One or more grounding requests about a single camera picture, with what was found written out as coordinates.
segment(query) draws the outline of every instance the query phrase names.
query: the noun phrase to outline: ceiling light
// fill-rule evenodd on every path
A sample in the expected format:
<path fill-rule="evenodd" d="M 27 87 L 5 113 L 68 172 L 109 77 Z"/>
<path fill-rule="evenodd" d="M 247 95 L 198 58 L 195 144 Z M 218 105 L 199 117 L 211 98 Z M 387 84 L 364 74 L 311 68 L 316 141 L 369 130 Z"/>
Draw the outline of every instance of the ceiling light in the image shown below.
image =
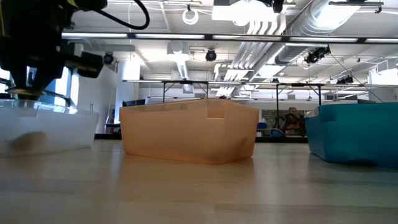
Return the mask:
<path fill-rule="evenodd" d="M 200 34 L 136 34 L 137 39 L 204 39 Z"/>
<path fill-rule="evenodd" d="M 79 38 L 127 38 L 127 34 L 111 34 L 111 33 L 62 33 L 64 39 Z"/>
<path fill-rule="evenodd" d="M 122 80 L 123 82 L 136 82 L 136 83 L 161 83 L 161 80 Z"/>
<path fill-rule="evenodd" d="M 381 1 L 373 1 L 373 2 L 364 2 L 364 1 L 330 1 L 330 6 L 382 6 L 384 2 Z"/>
<path fill-rule="evenodd" d="M 159 4 L 159 1 L 147 1 L 143 0 L 141 1 L 143 4 Z M 163 1 L 164 4 L 190 4 L 190 5 L 196 5 L 196 6 L 201 6 L 202 3 L 201 1 Z M 133 0 L 108 0 L 108 4 L 137 4 Z"/>
<path fill-rule="evenodd" d="M 209 84 L 241 85 L 241 82 L 208 82 Z"/>
<path fill-rule="evenodd" d="M 277 83 L 246 83 L 247 85 L 276 85 Z"/>
<path fill-rule="evenodd" d="M 238 40 L 238 41 L 280 41 L 281 37 L 271 37 L 263 35 L 213 35 L 214 40 Z"/>
<path fill-rule="evenodd" d="M 387 44 L 398 44 L 398 39 L 387 39 L 387 38 L 368 38 L 365 43 L 387 43 Z"/>
<path fill-rule="evenodd" d="M 289 41 L 296 42 L 339 42 L 339 43 L 354 43 L 358 38 L 344 38 L 344 37 L 291 37 Z"/>

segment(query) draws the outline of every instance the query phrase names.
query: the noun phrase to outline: orange plastic bin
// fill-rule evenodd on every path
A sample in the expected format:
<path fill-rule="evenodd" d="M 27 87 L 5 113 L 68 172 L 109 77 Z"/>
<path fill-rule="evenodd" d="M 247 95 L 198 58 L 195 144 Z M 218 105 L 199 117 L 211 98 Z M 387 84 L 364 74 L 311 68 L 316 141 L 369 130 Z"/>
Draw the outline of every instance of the orange plastic bin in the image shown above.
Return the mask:
<path fill-rule="evenodd" d="M 126 154 L 223 164 L 253 155 L 258 109 L 192 100 L 120 110 Z"/>

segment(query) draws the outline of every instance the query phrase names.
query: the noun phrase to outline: table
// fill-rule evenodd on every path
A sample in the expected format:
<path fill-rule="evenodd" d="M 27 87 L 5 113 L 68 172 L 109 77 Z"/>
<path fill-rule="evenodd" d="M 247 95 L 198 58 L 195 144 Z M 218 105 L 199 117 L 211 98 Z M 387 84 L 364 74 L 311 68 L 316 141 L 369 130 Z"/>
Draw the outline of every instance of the table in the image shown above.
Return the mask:
<path fill-rule="evenodd" d="M 0 158 L 0 223 L 398 223 L 398 170 L 328 164 L 307 144 L 212 166 L 121 147 Z"/>

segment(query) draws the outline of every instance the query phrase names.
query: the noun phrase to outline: person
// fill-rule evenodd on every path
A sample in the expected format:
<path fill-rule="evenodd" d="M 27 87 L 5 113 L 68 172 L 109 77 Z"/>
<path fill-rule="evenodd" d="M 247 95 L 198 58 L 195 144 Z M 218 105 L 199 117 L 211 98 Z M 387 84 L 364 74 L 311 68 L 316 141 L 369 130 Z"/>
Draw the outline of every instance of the person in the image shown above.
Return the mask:
<path fill-rule="evenodd" d="M 285 115 L 285 125 L 282 128 L 285 134 L 305 134 L 304 117 L 300 115 L 295 107 L 289 108 L 289 113 Z"/>

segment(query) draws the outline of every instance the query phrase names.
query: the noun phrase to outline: plastic bin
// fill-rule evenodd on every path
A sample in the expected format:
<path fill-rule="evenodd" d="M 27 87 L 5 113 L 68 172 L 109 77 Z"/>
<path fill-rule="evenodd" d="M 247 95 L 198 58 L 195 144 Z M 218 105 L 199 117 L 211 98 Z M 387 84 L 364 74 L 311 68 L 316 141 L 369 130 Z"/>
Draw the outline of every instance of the plastic bin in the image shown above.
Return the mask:
<path fill-rule="evenodd" d="M 126 154 L 223 164 L 253 155 L 258 109 L 228 100 L 123 107 Z"/>
<path fill-rule="evenodd" d="M 339 164 L 398 166 L 398 103 L 318 107 L 305 118 L 310 151 Z"/>
<path fill-rule="evenodd" d="M 98 114 L 29 100 L 0 100 L 0 156 L 90 147 Z"/>

